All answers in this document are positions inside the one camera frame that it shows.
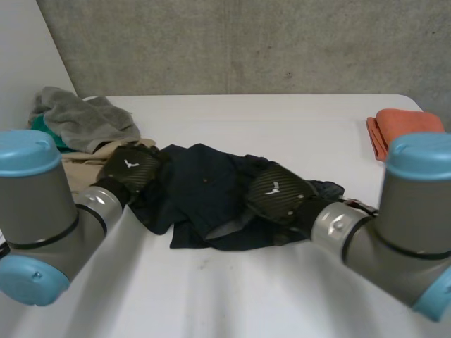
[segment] white logo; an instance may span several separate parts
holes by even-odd
[[[124,160],[125,164],[127,165],[128,168],[131,167],[137,167],[139,165],[139,163],[128,163],[127,160]]]
[[[270,192],[265,192],[265,195],[272,195],[275,194],[276,192],[280,192],[278,182],[274,182],[274,188]]]

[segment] black ring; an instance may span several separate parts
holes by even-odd
[[[451,257],[451,251],[443,252],[443,253],[417,253],[413,251],[409,251],[403,248],[400,248],[394,244],[391,244],[389,241],[384,239],[381,234],[379,234],[376,229],[373,229],[375,236],[389,249],[392,249],[393,251],[398,252],[399,254],[412,257],[412,258],[418,258],[418,259],[424,259],[427,261],[441,261],[443,259]]]
[[[348,236],[345,239],[345,243],[343,243],[343,248],[341,251],[341,260],[343,261],[344,264],[346,264],[346,260],[347,260],[347,251],[350,247],[352,238],[354,237],[354,234],[357,232],[358,229],[360,229],[362,227],[362,225],[366,224],[368,221],[373,220],[374,217],[368,216],[368,217],[363,217],[359,222],[355,223],[355,226],[351,229],[350,233],[348,234]]]
[[[8,243],[10,248],[17,249],[17,250],[31,250],[31,249],[41,248],[43,246],[53,244],[53,243],[63,239],[64,237],[68,236],[73,230],[75,230],[77,225],[78,225],[78,213],[77,213],[77,217],[75,218],[73,223],[70,225],[70,227],[68,227],[63,232],[60,232],[56,236],[50,237],[48,239],[40,239],[36,242],[27,243],[27,244],[17,244],[17,243],[11,243],[9,241],[7,241],[6,243]]]
[[[84,204],[76,204],[75,206],[77,206],[77,208],[87,211],[88,213],[93,215],[96,218],[97,222],[100,223],[101,228],[104,231],[104,235],[106,236],[106,233],[108,232],[108,229],[106,228],[106,223],[105,223],[104,219],[102,217],[100,217],[100,215],[97,212],[95,212],[90,207],[88,207]]]

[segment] light blue joint cap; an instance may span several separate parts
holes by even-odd
[[[451,134],[421,132],[393,140],[387,171],[406,180],[451,180]]]
[[[0,132],[0,177],[45,173],[61,162],[50,135],[38,130]]]
[[[440,321],[451,302],[451,267],[421,295],[413,306],[414,311]]]
[[[69,284],[60,270],[37,259],[9,255],[0,260],[0,290],[19,303],[52,304]]]

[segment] concrete wall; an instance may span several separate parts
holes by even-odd
[[[0,130],[24,128],[45,85],[74,90],[34,0],[0,1]]]
[[[38,0],[95,94],[393,93],[451,127],[449,0]]]

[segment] dark navy cloth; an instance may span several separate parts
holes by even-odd
[[[137,218],[155,234],[164,234],[174,224],[171,248],[249,250],[274,244],[280,225],[249,210],[245,196],[250,182],[272,162],[256,156],[236,156],[203,144],[188,149],[168,146],[161,150],[170,160],[158,179],[143,190],[131,205]],[[344,189],[332,182],[311,181],[328,198],[341,198]],[[243,220],[237,231],[210,238],[209,234],[230,222]],[[290,233],[289,242],[306,239]]]

